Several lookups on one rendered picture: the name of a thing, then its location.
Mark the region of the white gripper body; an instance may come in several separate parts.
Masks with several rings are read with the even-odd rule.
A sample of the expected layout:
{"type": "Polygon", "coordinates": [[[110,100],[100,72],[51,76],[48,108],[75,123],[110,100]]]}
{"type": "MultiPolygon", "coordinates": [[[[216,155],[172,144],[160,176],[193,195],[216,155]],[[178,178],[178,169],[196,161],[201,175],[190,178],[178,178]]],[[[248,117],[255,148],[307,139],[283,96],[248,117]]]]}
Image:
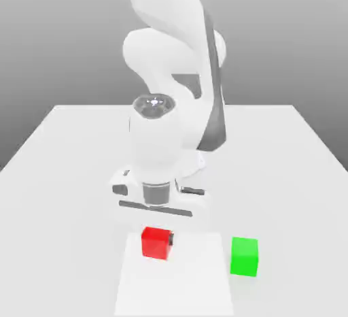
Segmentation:
{"type": "Polygon", "coordinates": [[[207,198],[178,197],[160,207],[121,199],[116,207],[116,220],[130,228],[205,228],[207,198]]]}

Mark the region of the small red cube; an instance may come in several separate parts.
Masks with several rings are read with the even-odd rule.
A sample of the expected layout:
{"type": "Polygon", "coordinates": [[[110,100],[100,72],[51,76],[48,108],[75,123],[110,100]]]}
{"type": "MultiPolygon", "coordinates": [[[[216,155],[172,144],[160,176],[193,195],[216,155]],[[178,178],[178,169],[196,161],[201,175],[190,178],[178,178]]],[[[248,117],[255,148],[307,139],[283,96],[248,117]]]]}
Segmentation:
{"type": "Polygon", "coordinates": [[[172,246],[168,243],[169,230],[154,227],[144,228],[141,234],[142,255],[167,260],[172,246]]]}

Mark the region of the small green cube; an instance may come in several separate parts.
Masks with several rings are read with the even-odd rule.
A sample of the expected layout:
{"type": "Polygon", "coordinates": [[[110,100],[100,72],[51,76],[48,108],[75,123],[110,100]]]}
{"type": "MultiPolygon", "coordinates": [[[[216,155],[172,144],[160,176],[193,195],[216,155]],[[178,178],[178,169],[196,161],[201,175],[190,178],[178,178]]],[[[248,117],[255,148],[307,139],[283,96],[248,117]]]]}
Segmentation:
{"type": "Polygon", "coordinates": [[[254,278],[257,276],[258,263],[258,240],[233,237],[231,242],[230,273],[254,278]]]}

